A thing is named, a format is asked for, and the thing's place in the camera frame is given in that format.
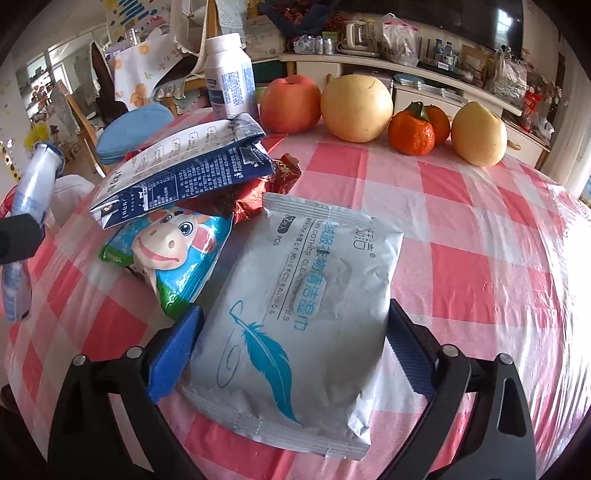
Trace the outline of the small white yogurt bottle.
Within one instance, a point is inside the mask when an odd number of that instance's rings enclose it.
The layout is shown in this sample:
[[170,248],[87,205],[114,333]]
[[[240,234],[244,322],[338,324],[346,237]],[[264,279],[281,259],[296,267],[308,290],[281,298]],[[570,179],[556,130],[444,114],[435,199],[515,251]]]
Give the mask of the small white yogurt bottle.
[[46,142],[34,145],[12,201],[1,220],[1,291],[6,319],[25,320],[31,309],[31,275],[27,261],[44,239],[44,220],[56,179],[64,167],[61,151]]

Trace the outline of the blue cow snack bag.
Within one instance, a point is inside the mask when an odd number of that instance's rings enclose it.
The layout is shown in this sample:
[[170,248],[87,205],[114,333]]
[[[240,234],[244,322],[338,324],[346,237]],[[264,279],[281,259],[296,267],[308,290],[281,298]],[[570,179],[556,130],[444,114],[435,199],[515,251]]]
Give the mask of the blue cow snack bag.
[[118,227],[99,259],[143,280],[164,314],[178,320],[211,278],[232,226],[231,218],[171,205]]

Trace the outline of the grey wet wipes pack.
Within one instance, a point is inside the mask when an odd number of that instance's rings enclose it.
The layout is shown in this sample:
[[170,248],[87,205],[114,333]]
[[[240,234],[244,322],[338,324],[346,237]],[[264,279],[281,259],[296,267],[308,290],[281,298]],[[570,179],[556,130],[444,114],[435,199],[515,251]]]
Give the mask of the grey wet wipes pack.
[[243,437],[363,459],[402,243],[397,226],[369,214],[264,195],[180,392]]

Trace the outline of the white milk carton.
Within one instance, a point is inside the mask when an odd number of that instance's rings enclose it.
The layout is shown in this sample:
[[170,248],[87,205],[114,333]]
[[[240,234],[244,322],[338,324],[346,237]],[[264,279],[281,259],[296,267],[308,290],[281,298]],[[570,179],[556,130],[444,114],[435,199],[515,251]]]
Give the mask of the white milk carton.
[[178,201],[273,174],[263,128],[247,113],[186,128],[121,164],[89,212],[103,229]]

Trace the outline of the red foil candy wrapper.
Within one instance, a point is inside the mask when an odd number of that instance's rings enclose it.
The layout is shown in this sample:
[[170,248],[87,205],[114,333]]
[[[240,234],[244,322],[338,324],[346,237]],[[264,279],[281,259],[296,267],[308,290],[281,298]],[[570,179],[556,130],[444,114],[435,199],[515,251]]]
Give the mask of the red foil candy wrapper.
[[297,158],[283,154],[273,160],[273,174],[182,200],[178,207],[204,215],[232,218],[233,223],[256,218],[263,210],[263,194],[287,194],[301,178]]

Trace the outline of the white floor cushion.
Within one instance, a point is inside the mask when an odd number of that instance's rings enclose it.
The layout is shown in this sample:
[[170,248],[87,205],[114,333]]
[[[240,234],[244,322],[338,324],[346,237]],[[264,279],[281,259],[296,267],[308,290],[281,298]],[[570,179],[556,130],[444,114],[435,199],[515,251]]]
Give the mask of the white floor cushion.
[[59,177],[49,203],[49,209],[58,227],[63,227],[78,205],[95,186],[77,174]]

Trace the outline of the pink checkered tablecloth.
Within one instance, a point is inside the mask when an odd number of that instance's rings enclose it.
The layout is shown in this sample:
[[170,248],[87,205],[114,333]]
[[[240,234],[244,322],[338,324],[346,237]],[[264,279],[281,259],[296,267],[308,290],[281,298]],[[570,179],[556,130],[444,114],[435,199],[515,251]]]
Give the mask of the pink checkered tablecloth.
[[[511,355],[547,471],[590,407],[590,213],[512,157],[480,169],[451,146],[410,157],[385,138],[341,142],[324,126],[270,136],[292,155],[294,195],[358,209],[404,234],[392,294],[466,355]],[[107,232],[81,202],[30,261],[31,317],[7,326],[1,368],[40,450],[72,358],[110,359],[168,325],[151,289],[99,260]]]

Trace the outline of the blue stool cushion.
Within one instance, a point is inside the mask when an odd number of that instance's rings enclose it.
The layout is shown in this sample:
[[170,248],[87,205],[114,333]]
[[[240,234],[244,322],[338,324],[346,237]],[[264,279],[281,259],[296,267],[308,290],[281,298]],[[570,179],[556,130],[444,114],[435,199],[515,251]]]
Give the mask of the blue stool cushion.
[[128,111],[103,130],[95,146],[96,155],[104,165],[117,163],[173,120],[170,110],[157,103]]

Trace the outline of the dark wooden dining chair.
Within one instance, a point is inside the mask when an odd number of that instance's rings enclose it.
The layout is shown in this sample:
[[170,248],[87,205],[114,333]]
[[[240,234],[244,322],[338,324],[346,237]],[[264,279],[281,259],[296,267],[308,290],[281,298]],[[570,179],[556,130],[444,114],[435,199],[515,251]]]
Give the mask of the dark wooden dining chair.
[[122,101],[115,99],[114,82],[108,64],[95,41],[90,43],[89,52],[92,69],[99,85],[96,105],[104,124],[109,125],[125,114],[128,109]]

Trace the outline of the front tangerine with leaf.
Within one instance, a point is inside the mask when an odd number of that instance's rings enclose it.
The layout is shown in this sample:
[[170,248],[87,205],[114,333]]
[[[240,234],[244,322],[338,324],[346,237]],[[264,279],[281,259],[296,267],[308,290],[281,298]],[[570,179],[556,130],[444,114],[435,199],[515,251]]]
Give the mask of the front tangerine with leaf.
[[435,130],[422,102],[412,102],[393,116],[388,140],[394,150],[409,156],[427,155],[434,149]]

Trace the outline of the right yellow pear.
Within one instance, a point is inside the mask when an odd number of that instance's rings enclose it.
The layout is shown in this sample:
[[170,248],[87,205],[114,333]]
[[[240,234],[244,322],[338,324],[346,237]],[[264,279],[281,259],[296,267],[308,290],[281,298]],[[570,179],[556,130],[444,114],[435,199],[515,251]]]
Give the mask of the right yellow pear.
[[477,167],[499,163],[507,149],[507,128],[502,119],[477,102],[469,102],[455,115],[451,130],[456,153]]

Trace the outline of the rear tangerine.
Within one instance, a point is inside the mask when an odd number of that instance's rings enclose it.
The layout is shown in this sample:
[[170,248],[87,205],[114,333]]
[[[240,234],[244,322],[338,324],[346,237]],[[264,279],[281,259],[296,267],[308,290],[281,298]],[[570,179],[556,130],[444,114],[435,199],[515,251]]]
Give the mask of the rear tangerine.
[[451,123],[448,115],[435,105],[428,105],[424,110],[435,132],[435,144],[444,144],[451,134]]

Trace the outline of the white lace curtain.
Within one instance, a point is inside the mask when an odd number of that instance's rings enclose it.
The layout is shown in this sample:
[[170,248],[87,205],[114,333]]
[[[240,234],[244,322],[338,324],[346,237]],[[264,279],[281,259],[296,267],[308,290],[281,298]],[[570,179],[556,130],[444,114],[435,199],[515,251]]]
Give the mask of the white lace curtain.
[[578,199],[590,178],[590,78],[566,40],[562,50],[566,74],[559,128],[542,172]]

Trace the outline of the large yellow pear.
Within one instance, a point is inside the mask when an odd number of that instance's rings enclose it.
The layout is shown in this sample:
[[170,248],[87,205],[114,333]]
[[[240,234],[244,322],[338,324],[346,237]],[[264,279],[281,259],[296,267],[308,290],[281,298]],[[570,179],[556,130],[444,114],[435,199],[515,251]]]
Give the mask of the large yellow pear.
[[349,74],[325,86],[321,111],[325,127],[339,140],[369,143],[388,127],[394,103],[392,93],[380,79]]

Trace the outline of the white medicine bottle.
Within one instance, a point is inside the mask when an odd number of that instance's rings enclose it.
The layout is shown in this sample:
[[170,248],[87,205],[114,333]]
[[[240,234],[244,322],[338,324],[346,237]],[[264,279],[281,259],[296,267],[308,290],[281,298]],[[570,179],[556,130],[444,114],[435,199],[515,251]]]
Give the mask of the white medicine bottle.
[[252,60],[238,33],[208,38],[204,74],[209,102],[217,119],[249,113],[259,120]]

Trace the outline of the white tv cabinet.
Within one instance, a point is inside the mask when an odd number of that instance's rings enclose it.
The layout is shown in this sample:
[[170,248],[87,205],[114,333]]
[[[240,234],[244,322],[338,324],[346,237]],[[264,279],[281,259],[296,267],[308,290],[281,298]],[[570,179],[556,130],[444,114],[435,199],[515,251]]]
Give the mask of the white tv cabinet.
[[508,152],[523,163],[540,167],[551,152],[547,142],[523,130],[513,118],[521,113],[517,107],[493,94],[460,80],[419,67],[409,67],[370,57],[353,55],[298,55],[283,53],[276,56],[287,68],[287,74],[308,76],[319,88],[329,81],[351,73],[372,74],[383,80],[391,78],[394,112],[414,101],[441,108],[449,118],[469,102],[477,102],[495,113],[507,125]]

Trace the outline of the wooden chair with towel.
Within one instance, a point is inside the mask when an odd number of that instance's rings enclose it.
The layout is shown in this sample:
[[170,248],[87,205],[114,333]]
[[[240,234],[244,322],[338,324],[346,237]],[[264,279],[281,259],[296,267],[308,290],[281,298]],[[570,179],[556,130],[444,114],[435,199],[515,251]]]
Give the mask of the wooden chair with towel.
[[219,26],[215,1],[173,1],[170,12],[170,33],[175,46],[195,58],[195,65],[184,81],[187,90],[207,91],[204,74],[205,44],[211,37],[224,35]]

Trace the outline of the red apple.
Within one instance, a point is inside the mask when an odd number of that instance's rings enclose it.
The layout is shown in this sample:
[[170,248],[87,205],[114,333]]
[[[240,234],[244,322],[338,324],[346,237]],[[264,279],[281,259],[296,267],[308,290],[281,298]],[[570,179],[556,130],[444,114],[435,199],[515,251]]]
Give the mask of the red apple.
[[273,80],[259,107],[259,118],[267,131],[296,134],[310,130],[321,118],[321,90],[304,75]]

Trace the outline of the white electric kettle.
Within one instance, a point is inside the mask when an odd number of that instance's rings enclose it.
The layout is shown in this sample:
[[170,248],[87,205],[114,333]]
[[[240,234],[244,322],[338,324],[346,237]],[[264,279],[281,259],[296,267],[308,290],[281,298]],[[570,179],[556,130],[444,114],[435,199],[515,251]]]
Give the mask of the white electric kettle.
[[345,36],[341,42],[342,51],[362,56],[378,56],[379,47],[373,20],[349,20],[345,24]]

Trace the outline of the black flat television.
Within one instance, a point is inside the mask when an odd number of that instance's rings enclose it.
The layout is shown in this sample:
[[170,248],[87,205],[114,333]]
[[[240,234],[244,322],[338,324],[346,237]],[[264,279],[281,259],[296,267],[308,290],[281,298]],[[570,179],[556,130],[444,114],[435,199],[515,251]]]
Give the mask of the black flat television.
[[352,0],[339,8],[397,17],[437,27],[478,44],[521,55],[523,4],[504,0]]

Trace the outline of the dark flower bouquet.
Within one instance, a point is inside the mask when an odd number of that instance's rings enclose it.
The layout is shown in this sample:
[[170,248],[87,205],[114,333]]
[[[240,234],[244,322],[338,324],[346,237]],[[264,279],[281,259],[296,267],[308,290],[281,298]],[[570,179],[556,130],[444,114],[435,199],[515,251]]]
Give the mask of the dark flower bouquet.
[[287,39],[302,35],[339,32],[348,17],[339,11],[339,1],[276,0],[257,4],[259,14],[266,15]]

